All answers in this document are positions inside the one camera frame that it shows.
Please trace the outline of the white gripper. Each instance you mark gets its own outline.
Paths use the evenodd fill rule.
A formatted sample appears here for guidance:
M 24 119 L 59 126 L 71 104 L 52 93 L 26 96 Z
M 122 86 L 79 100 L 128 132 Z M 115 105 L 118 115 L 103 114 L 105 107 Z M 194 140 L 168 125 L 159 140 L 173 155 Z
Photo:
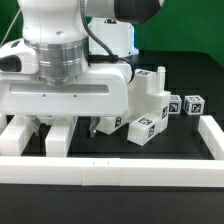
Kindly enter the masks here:
M 23 39 L 0 48 L 0 112 L 8 115 L 121 116 L 128 110 L 131 65 L 115 56 L 89 60 L 88 41 L 36 44 Z M 41 121 L 31 117 L 39 135 Z M 95 136 L 99 117 L 92 117 Z

